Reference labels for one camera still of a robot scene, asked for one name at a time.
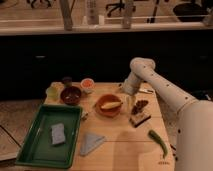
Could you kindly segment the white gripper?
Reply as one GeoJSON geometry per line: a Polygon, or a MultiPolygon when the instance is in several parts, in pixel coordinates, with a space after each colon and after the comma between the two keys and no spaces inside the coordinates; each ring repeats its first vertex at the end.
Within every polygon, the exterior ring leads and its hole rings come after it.
{"type": "Polygon", "coordinates": [[[135,94],[138,92],[140,88],[141,80],[135,75],[129,75],[123,85],[123,91],[128,94],[126,97],[126,103],[128,108],[132,108],[135,105],[136,96],[135,94]]]}

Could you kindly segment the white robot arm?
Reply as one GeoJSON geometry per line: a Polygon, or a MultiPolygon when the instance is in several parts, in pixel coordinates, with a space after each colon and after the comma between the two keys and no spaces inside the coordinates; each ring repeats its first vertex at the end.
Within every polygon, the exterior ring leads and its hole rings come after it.
{"type": "Polygon", "coordinates": [[[174,171],[213,171],[213,102],[198,100],[157,74],[155,62],[135,57],[123,91],[135,95],[146,81],[179,115],[174,171]]]}

